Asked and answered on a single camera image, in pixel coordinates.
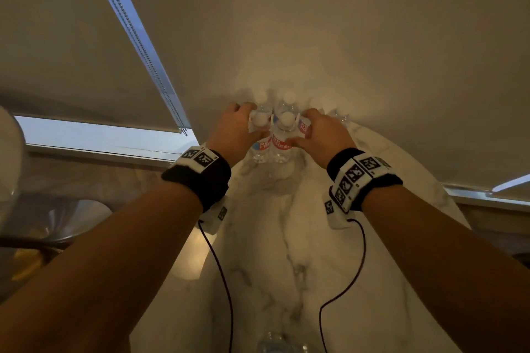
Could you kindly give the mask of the window sill ledge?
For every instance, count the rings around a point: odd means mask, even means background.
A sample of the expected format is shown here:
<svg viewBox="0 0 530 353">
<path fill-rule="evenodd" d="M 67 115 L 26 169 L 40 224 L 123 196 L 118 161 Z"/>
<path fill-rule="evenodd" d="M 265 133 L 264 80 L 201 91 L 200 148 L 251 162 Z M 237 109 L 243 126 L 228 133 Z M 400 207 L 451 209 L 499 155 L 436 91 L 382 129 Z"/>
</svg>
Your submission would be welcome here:
<svg viewBox="0 0 530 353">
<path fill-rule="evenodd" d="M 164 153 L 148 150 L 125 149 L 125 153 L 102 152 L 87 149 L 71 149 L 58 146 L 27 144 L 28 153 L 44 156 L 61 157 L 62 159 L 91 160 L 112 162 L 116 164 L 140 165 L 145 167 L 167 168 L 174 163 L 180 153 Z"/>
<path fill-rule="evenodd" d="M 525 212 L 530 214 L 530 201 L 494 196 L 490 191 L 442 183 L 457 204 Z"/>
</svg>

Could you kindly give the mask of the wide beige roller blind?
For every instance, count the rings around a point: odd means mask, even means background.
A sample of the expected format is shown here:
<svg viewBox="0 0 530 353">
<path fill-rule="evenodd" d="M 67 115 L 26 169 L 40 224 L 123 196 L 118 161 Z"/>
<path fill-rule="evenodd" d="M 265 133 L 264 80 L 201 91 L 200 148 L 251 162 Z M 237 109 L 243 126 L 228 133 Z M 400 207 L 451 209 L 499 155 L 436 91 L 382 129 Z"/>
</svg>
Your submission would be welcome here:
<svg viewBox="0 0 530 353">
<path fill-rule="evenodd" d="M 530 0 L 131 0 L 197 138 L 242 90 L 297 87 L 438 180 L 530 174 Z"/>
</svg>

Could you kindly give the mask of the person's right forearm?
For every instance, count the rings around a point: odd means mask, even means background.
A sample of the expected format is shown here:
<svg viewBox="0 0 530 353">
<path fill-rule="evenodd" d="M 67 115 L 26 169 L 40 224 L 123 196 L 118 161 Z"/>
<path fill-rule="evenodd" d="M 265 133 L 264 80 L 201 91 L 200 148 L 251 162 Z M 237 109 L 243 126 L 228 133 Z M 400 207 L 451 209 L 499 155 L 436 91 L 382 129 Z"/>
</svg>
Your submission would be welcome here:
<svg viewBox="0 0 530 353">
<path fill-rule="evenodd" d="M 362 211 L 434 319 L 464 353 L 530 353 L 530 269 L 403 186 Z"/>
</svg>

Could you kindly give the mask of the red label water bottle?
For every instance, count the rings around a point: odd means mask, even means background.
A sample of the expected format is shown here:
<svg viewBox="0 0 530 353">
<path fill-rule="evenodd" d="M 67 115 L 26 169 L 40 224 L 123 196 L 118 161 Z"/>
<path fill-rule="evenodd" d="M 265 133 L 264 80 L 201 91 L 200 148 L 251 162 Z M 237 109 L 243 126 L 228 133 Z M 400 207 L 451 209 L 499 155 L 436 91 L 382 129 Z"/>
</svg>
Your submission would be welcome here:
<svg viewBox="0 0 530 353">
<path fill-rule="evenodd" d="M 303 138 L 310 136 L 312 130 L 311 120 L 305 116 L 305 112 L 309 109 L 316 109 L 320 114 L 325 114 L 324 103 L 321 96 L 312 97 L 306 106 L 303 108 L 299 121 L 298 121 L 298 130 Z"/>
<path fill-rule="evenodd" d="M 265 163 L 271 144 L 271 115 L 268 111 L 254 110 L 250 113 L 248 131 L 254 133 L 267 130 L 268 135 L 254 142 L 250 148 L 251 156 L 256 163 Z"/>
</svg>

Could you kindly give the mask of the black wristband with marker tags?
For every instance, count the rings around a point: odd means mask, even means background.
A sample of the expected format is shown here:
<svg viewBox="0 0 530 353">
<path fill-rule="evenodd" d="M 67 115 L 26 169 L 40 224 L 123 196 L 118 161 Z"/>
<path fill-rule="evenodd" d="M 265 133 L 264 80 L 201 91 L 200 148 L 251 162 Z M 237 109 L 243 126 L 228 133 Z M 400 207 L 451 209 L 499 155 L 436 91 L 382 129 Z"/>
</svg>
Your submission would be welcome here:
<svg viewBox="0 0 530 353">
<path fill-rule="evenodd" d="M 205 146 L 192 146 L 161 178 L 189 188 L 199 198 L 203 212 L 207 212 L 226 195 L 231 168 L 218 152 Z"/>
<path fill-rule="evenodd" d="M 327 173 L 333 181 L 328 201 L 345 215 L 361 212 L 362 203 L 371 190 L 403 185 L 385 160 L 356 148 L 336 154 L 327 165 Z"/>
</svg>

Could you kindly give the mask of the narrow beige roller blind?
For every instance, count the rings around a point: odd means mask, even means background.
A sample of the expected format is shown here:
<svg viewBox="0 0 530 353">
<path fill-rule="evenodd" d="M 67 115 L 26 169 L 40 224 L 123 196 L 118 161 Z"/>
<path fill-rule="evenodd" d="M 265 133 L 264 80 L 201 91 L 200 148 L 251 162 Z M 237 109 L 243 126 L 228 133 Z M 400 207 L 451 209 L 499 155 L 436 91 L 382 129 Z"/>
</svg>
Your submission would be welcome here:
<svg viewBox="0 0 530 353">
<path fill-rule="evenodd" d="M 123 0 L 0 0 L 0 106 L 17 116 L 185 130 Z"/>
</svg>

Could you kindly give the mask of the clear plastic water bottle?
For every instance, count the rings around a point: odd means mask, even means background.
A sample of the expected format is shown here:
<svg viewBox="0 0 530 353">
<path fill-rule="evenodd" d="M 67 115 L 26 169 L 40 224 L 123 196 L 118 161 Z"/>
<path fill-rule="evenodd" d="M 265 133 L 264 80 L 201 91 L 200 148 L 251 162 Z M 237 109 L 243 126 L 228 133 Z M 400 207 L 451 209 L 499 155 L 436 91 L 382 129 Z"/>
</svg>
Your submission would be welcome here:
<svg viewBox="0 0 530 353">
<path fill-rule="evenodd" d="M 268 332 L 258 342 L 256 353 L 309 353 L 309 347 L 291 343 L 280 333 Z"/>
</svg>

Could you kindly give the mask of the person's left hand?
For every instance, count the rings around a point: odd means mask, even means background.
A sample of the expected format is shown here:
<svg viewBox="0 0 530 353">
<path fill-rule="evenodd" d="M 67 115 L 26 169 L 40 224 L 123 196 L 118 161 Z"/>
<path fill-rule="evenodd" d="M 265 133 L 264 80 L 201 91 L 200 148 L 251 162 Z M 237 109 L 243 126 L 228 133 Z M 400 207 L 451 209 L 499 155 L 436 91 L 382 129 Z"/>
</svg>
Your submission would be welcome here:
<svg viewBox="0 0 530 353">
<path fill-rule="evenodd" d="M 256 104 L 252 102 L 242 105 L 230 102 L 205 143 L 206 148 L 219 153 L 231 168 L 241 162 L 251 148 L 247 143 L 248 121 L 255 109 Z"/>
</svg>

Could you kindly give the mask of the person's left forearm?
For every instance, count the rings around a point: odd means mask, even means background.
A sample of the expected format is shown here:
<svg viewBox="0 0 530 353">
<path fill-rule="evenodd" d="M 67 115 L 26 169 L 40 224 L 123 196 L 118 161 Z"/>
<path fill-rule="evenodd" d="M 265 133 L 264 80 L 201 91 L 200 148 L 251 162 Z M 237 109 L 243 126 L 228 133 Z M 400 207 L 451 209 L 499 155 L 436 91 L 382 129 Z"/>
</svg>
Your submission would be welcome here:
<svg viewBox="0 0 530 353">
<path fill-rule="evenodd" d="M 0 353 L 118 350 L 203 213 L 161 182 L 77 239 L 0 305 Z"/>
</svg>

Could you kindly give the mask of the person's right hand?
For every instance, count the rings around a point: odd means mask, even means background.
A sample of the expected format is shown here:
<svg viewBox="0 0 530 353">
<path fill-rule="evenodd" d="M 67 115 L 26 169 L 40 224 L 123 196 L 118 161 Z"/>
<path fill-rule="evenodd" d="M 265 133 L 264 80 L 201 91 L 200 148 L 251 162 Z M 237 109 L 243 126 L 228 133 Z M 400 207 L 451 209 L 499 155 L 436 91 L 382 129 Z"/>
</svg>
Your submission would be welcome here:
<svg viewBox="0 0 530 353">
<path fill-rule="evenodd" d="M 326 169 L 329 162 L 339 152 L 345 149 L 356 148 L 354 140 L 341 122 L 325 114 L 320 114 L 316 109 L 305 112 L 311 122 L 311 133 L 306 139 L 311 140 L 311 148 L 303 149 L 321 168 Z"/>
</svg>

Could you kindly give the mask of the white shell chair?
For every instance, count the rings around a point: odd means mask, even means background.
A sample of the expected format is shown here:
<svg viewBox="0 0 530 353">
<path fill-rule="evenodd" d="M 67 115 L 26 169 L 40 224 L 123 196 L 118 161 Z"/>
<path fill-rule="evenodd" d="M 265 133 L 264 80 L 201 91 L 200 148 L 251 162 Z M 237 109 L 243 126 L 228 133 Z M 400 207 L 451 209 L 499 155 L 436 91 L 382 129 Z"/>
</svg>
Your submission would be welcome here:
<svg viewBox="0 0 530 353">
<path fill-rule="evenodd" d="M 22 195 L 26 160 L 22 128 L 0 106 L 0 304 L 112 213 L 95 200 Z"/>
</svg>

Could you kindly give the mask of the window pane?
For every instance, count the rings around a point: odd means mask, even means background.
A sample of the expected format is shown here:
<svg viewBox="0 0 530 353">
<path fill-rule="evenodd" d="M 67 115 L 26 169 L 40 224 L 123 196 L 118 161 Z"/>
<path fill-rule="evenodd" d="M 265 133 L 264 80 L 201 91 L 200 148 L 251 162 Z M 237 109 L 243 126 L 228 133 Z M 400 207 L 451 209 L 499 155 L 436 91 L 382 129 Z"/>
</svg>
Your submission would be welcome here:
<svg viewBox="0 0 530 353">
<path fill-rule="evenodd" d="M 184 134 L 25 116 L 15 119 L 26 144 L 116 153 L 143 149 L 181 155 L 199 144 L 191 129 Z"/>
</svg>

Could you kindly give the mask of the cluster of clear bottles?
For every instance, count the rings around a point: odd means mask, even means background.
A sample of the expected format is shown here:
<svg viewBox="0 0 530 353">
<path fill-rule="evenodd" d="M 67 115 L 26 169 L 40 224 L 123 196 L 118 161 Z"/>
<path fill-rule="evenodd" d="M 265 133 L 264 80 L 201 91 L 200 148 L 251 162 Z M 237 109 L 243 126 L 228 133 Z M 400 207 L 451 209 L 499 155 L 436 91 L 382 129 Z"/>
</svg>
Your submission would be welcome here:
<svg viewBox="0 0 530 353">
<path fill-rule="evenodd" d="M 299 149 L 287 145 L 286 139 L 302 137 L 298 130 L 298 121 L 302 111 L 299 109 L 296 95 L 288 91 L 274 107 L 269 102 L 269 96 L 265 91 L 256 91 L 254 101 L 257 105 L 255 110 L 268 111 L 271 115 L 272 136 L 269 150 L 271 150 L 273 159 L 276 162 L 286 162 L 293 151 Z"/>
</svg>

